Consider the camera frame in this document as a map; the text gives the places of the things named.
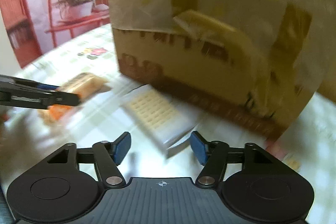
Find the round pad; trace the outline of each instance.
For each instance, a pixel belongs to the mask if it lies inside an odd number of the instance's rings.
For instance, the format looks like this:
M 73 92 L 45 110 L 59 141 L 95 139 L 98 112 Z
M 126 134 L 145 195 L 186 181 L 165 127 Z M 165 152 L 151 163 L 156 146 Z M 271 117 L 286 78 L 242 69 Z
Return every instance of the round pad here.
M 79 170 L 72 174 L 22 174 L 7 191 L 16 218 L 31 222 L 63 222 L 90 209 L 98 199 L 97 182 Z
M 223 184 L 229 208 L 250 221 L 282 223 L 305 217 L 314 191 L 300 175 L 248 175 L 241 172 Z
M 35 182 L 31 187 L 31 193 L 41 199 L 61 198 L 70 190 L 70 184 L 60 178 L 45 178 Z
M 261 178 L 251 184 L 251 191 L 265 199 L 281 199 L 291 192 L 286 181 L 277 178 Z

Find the black tongs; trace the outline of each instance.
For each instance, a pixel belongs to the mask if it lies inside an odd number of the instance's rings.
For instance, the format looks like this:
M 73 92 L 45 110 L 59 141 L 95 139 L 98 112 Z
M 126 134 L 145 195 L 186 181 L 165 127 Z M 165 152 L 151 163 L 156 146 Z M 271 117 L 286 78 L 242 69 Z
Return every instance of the black tongs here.
M 0 75 L 0 105 L 48 109 L 48 106 L 55 104 L 80 104 L 77 94 L 58 91 L 57 88 L 55 85 Z

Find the crosshair marking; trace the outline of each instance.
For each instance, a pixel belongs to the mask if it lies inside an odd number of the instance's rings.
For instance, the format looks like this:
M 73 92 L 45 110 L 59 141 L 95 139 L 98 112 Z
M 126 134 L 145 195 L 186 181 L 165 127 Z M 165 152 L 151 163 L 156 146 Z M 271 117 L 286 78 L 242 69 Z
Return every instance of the crosshair marking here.
M 167 182 L 165 182 L 165 181 L 160 181 L 159 183 L 157 183 L 158 185 L 160 185 L 160 186 L 166 186 L 167 184 L 169 184 L 169 183 L 167 183 Z

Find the potted plant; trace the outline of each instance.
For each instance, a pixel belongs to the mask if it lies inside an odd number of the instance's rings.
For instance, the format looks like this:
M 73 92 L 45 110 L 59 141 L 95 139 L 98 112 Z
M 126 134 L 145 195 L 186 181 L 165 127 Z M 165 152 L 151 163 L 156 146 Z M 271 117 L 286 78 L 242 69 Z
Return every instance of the potted plant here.
M 91 14 L 95 0 L 59 0 L 56 5 L 65 8 L 65 18 L 80 19 Z

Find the cardboard box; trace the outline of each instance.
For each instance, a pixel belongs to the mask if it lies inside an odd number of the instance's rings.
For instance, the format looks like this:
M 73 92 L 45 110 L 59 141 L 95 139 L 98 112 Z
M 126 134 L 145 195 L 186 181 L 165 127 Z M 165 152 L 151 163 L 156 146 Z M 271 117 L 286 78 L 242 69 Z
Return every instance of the cardboard box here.
M 109 4 L 124 75 L 273 139 L 308 103 L 336 50 L 334 0 Z
M 318 92 L 336 103 L 336 59 L 333 60 L 331 66 L 321 83 Z

